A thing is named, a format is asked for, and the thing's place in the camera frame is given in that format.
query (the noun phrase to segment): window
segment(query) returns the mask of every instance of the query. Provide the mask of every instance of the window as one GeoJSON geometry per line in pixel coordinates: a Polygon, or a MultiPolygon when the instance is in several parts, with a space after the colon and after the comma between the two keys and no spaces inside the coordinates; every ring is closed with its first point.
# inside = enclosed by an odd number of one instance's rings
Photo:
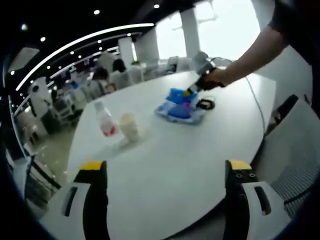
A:
{"type": "Polygon", "coordinates": [[[187,56],[185,35],[179,12],[158,22],[155,32],[160,59],[187,56]]]}
{"type": "Polygon", "coordinates": [[[251,0],[203,1],[195,6],[200,50],[210,57],[238,59],[260,32],[251,0]]]}

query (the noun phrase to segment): hand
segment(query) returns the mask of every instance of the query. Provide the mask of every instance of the hand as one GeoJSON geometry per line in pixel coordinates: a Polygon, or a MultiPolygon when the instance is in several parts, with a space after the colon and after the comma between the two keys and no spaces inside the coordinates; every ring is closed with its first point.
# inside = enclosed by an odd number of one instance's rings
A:
{"type": "Polygon", "coordinates": [[[214,82],[216,84],[222,84],[223,86],[227,86],[227,74],[225,69],[215,69],[214,71],[210,72],[204,79],[206,82],[214,82]]]}

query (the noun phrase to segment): plastic cup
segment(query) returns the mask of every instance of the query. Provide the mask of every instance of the plastic cup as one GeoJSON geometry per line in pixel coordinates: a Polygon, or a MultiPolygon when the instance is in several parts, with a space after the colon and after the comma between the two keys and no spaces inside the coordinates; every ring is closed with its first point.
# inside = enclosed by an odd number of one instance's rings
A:
{"type": "Polygon", "coordinates": [[[139,139],[138,125],[133,113],[125,113],[119,120],[119,128],[129,142],[139,139]]]}

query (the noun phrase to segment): ceiling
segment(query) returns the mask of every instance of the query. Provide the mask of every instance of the ceiling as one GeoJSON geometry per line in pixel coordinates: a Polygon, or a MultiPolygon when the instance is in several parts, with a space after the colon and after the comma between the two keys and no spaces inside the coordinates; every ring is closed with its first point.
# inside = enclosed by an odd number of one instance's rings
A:
{"type": "MultiPolygon", "coordinates": [[[[196,0],[55,0],[55,1],[19,1],[6,2],[6,9],[10,11],[8,19],[4,19],[5,55],[7,55],[7,69],[16,55],[24,47],[39,49],[39,52],[26,64],[16,70],[14,75],[6,75],[6,88],[14,92],[21,80],[45,57],[62,46],[97,31],[128,24],[156,23],[175,11],[190,8],[196,0]]],[[[59,70],[59,66],[67,66],[79,60],[78,56],[87,57],[99,51],[117,46],[118,39],[133,33],[132,39],[149,31],[151,27],[139,27],[118,30],[84,40],[50,59],[40,67],[29,80],[41,76],[51,76],[59,70]]],[[[17,96],[25,93],[30,85],[27,81],[17,96]]]]}

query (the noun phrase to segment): plastic bottle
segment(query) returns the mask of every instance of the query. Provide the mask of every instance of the plastic bottle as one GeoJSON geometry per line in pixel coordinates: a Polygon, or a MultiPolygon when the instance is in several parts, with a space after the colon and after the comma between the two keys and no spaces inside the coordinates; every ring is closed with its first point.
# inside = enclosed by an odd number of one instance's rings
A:
{"type": "Polygon", "coordinates": [[[111,114],[105,108],[102,101],[94,103],[96,119],[99,123],[100,129],[106,137],[113,136],[117,133],[116,124],[113,122],[111,114]]]}

